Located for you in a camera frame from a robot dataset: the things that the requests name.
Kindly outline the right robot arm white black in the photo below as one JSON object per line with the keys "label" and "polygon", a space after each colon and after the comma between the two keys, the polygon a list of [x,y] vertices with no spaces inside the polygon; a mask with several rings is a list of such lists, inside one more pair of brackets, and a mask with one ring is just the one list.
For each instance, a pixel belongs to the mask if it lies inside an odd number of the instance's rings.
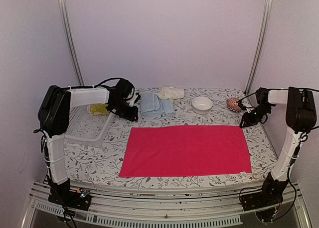
{"label": "right robot arm white black", "polygon": [[308,134],[318,129],[314,92],[315,89],[311,88],[259,88],[254,93],[258,104],[256,107],[247,107],[243,105],[242,100],[237,102],[239,108],[244,111],[240,128],[265,123],[273,107],[286,106],[287,131],[280,156],[261,189],[252,194],[239,196],[245,211],[280,204],[283,201],[283,192],[291,184],[290,174],[299,151],[308,139]]}

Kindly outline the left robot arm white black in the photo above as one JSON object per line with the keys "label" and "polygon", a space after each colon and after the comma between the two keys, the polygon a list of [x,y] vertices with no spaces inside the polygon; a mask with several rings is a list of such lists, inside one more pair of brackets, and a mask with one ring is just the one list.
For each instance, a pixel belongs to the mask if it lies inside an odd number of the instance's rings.
{"label": "left robot arm white black", "polygon": [[69,127],[70,110],[81,106],[106,105],[107,111],[120,118],[138,120],[135,103],[139,96],[135,93],[134,85],[124,78],[115,80],[117,83],[114,86],[107,86],[106,81],[93,86],[61,88],[52,85],[38,111],[39,128],[34,133],[42,133],[41,151],[50,186],[48,201],[61,205],[65,211],[69,208],[87,211],[92,199],[88,190],[70,189],[64,159],[64,139]]}

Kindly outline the pink towel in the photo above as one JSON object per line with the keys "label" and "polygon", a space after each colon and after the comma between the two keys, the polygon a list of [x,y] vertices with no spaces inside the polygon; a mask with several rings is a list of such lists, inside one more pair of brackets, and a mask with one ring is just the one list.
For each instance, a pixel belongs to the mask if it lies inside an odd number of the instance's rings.
{"label": "pink towel", "polygon": [[251,173],[243,130],[228,125],[132,128],[119,177]]}

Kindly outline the green crocodile pattern towel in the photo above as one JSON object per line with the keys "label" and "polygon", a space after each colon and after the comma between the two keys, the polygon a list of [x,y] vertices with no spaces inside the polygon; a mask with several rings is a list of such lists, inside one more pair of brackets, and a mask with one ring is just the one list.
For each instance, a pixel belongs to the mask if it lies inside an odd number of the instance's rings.
{"label": "green crocodile pattern towel", "polygon": [[90,115],[108,115],[110,112],[107,110],[107,104],[89,105],[87,112]]}

